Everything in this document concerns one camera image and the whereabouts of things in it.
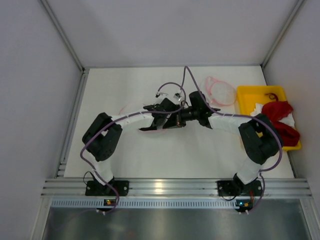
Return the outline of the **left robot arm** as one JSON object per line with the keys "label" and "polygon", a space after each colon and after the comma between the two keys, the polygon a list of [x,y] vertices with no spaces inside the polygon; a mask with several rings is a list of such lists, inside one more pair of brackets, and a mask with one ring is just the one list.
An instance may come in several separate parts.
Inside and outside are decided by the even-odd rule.
{"label": "left robot arm", "polygon": [[157,130],[167,116],[178,113],[182,106],[164,98],[161,103],[121,115],[98,114],[82,137],[84,147],[80,157],[92,169],[93,178],[103,186],[110,186],[114,179],[110,157],[115,152],[123,133],[133,130]]}

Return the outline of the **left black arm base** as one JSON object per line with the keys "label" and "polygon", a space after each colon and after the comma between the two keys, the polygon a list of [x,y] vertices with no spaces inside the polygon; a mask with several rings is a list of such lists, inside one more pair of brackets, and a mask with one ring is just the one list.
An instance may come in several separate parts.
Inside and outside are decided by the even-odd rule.
{"label": "left black arm base", "polygon": [[[111,186],[120,197],[128,195],[130,182],[127,180],[112,180]],[[90,197],[116,196],[116,192],[107,185],[102,185],[96,179],[86,183],[85,195]]]}

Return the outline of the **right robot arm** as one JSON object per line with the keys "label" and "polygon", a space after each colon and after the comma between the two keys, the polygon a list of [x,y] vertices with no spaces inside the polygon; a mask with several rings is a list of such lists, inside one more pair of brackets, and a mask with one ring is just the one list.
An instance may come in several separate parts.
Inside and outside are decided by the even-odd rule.
{"label": "right robot arm", "polygon": [[198,91],[190,93],[189,98],[191,106],[171,114],[162,127],[183,128],[188,121],[196,120],[203,127],[240,136],[247,158],[233,177],[235,186],[255,181],[265,162],[282,150],[284,141],[266,115],[221,113],[210,107]]}

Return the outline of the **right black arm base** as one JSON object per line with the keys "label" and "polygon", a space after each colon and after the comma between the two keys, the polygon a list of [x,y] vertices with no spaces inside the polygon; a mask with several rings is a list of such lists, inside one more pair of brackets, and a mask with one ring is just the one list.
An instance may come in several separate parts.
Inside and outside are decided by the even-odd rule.
{"label": "right black arm base", "polygon": [[219,180],[217,182],[218,195],[225,199],[235,197],[258,197],[262,194],[263,186],[259,180],[243,184],[234,180]]}

